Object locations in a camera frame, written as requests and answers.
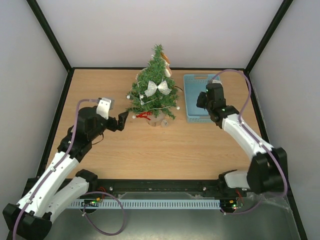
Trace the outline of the small green christmas tree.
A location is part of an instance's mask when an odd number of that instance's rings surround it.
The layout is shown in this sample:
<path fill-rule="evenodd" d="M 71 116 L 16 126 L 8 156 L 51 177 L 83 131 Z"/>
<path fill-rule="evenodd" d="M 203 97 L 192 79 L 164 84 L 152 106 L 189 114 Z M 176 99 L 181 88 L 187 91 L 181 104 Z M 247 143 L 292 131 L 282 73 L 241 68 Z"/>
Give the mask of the small green christmas tree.
<path fill-rule="evenodd" d="M 136 74 L 126 98 L 130 106 L 126 111 L 135 118 L 151 121 L 161 115 L 176 119 L 172 109 L 179 109 L 176 82 L 172 78 L 170 60 L 161 44 L 156 44 L 147 66 Z"/>

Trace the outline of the white mesh ribbon bow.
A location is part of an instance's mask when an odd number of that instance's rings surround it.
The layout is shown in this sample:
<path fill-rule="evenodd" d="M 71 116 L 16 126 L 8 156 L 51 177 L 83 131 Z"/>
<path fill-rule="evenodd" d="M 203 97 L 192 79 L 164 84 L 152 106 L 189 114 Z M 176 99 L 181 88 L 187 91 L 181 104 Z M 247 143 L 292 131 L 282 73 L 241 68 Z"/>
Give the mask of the white mesh ribbon bow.
<path fill-rule="evenodd" d="M 172 90 L 168 87 L 166 80 L 162 80 L 159 85 L 150 80 L 148 82 L 147 89 L 144 91 L 144 94 L 146 97 L 151 97 L 156 93 L 156 91 L 159 91 L 161 94 L 167 96 Z"/>

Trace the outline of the gingerbread man ornament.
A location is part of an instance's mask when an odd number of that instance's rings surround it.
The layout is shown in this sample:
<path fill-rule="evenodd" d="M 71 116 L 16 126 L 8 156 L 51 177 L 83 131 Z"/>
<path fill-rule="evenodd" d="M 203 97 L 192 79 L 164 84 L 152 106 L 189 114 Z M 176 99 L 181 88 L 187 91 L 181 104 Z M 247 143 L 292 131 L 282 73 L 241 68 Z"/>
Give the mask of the gingerbread man ornament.
<path fill-rule="evenodd" d="M 160 57 L 164 61 L 164 74 L 167 78 L 170 78 L 172 76 L 172 71 L 170 69 L 170 60 L 163 52 L 160 53 Z"/>

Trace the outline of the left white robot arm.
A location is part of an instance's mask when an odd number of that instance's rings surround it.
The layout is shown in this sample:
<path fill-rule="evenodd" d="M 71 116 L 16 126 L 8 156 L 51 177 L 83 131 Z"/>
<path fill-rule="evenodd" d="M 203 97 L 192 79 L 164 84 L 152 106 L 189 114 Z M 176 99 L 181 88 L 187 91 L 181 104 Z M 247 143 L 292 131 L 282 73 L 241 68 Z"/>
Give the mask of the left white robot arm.
<path fill-rule="evenodd" d="M 106 104 L 76 108 L 74 124 L 61 140 L 49 167 L 18 203 L 9 203 L 2 211 L 12 239 L 20 236 L 43 240 L 74 200 L 85 195 L 110 195 L 97 190 L 98 176 L 85 169 L 78 171 L 65 187 L 61 185 L 92 149 L 93 140 L 106 130 L 122 131 L 127 117 L 128 112 L 120 113 L 118 118 L 110 117 Z"/>

